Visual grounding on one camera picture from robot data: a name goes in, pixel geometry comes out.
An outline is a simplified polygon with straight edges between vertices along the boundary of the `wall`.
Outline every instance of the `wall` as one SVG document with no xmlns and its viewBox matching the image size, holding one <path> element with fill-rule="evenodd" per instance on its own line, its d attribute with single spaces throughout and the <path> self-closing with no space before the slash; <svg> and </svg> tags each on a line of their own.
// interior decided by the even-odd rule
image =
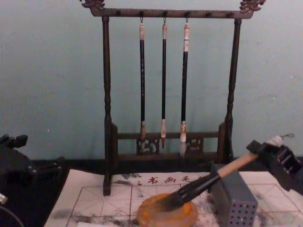
<svg viewBox="0 0 303 227">
<path fill-rule="evenodd" d="M 231 9 L 240 0 L 107 0 L 107 7 Z M 234 100 L 233 147 L 295 133 L 302 147 L 301 0 L 268 0 L 243 20 Z M 178 131 L 184 19 L 167 19 L 166 116 Z M 120 132 L 140 129 L 139 18 L 110 19 L 112 119 Z M 144 19 L 146 129 L 160 130 L 162 18 Z M 187 130 L 215 131 L 226 114 L 233 21 L 190 19 Z M 0 134 L 29 135 L 32 159 L 103 158 L 104 89 L 101 19 L 77 0 L 11 0 L 0 7 Z M 119 143 L 121 153 L 134 144 Z M 208 141 L 206 149 L 214 149 Z M 178 140 L 166 151 L 178 150 Z"/>
</svg>

